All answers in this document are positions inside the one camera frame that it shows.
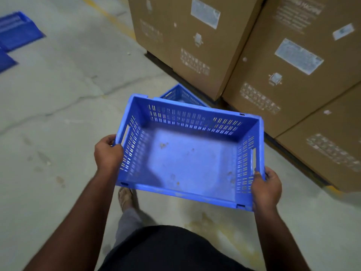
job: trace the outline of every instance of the concrete floor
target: concrete floor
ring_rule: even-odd
[[[126,0],[94,1],[0,0],[0,15],[22,10],[47,36],[12,52],[19,65],[0,75],[1,270],[22,269],[68,213],[95,172],[94,144],[117,131],[129,96],[159,96],[176,83],[124,35],[132,28]],[[331,196],[268,146],[265,159],[310,267],[359,270],[360,194]],[[115,241],[116,193],[97,267]],[[188,228],[265,269],[252,213],[145,191],[138,198],[157,223]]]

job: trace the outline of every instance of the brown cardboard box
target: brown cardboard box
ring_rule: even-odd
[[[222,94],[263,0],[172,0],[173,70],[216,100]]]
[[[128,0],[137,42],[168,66],[171,0]]]
[[[344,192],[361,191],[361,83],[276,138]]]
[[[267,0],[224,100],[277,137],[361,80],[361,0]]]

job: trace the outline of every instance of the dark pallet base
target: dark pallet base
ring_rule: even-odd
[[[206,104],[208,104],[212,108],[217,109],[225,109],[230,111],[236,111],[234,108],[232,108],[229,104],[227,104],[223,98],[219,98],[217,101],[213,101],[210,99],[207,95],[199,91],[197,88],[192,86],[189,82],[184,80],[181,76],[179,76],[177,73],[173,71],[172,68],[167,66],[165,63],[163,63],[161,60],[159,60],[156,56],[151,54],[150,52],[147,52],[145,56],[150,59],[153,63],[155,63],[160,69],[162,69],[165,73],[167,73],[169,76],[173,77],[176,81],[178,81],[180,84],[185,86],[187,89],[189,89],[193,94],[195,94],[199,99],[204,101]],[[279,144],[274,138],[269,136],[265,132],[265,143],[276,150],[278,153],[280,153],[285,159],[287,159],[292,165],[294,165],[297,169],[299,169],[303,174],[305,174],[307,177],[313,180],[319,187],[332,187],[331,192],[338,192],[338,190],[333,187],[330,183],[328,183],[325,179],[323,179],[320,175],[315,173],[312,169],[310,169],[307,165],[305,165],[301,160],[299,160],[296,156],[294,156],[291,152],[289,152],[287,149],[285,149],[281,144]]]

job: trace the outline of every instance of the blue object on floor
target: blue object on floor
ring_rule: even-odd
[[[133,94],[115,139],[117,185],[252,211],[263,131],[259,116]]]
[[[196,95],[194,95],[181,84],[177,84],[171,90],[160,96],[160,98],[178,101],[181,103],[200,105],[201,107],[209,107],[208,104],[201,101]]]
[[[0,48],[5,52],[43,37],[35,23],[20,11],[0,18]]]
[[[9,55],[7,55],[1,48],[0,48],[0,73],[11,68],[12,66],[16,65],[16,61],[14,61]]]

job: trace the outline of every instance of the person's right arm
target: person's right arm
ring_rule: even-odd
[[[253,211],[259,242],[267,271],[310,270],[291,232],[278,214],[276,205],[282,184],[277,174],[266,167],[266,181],[259,172],[252,183]]]

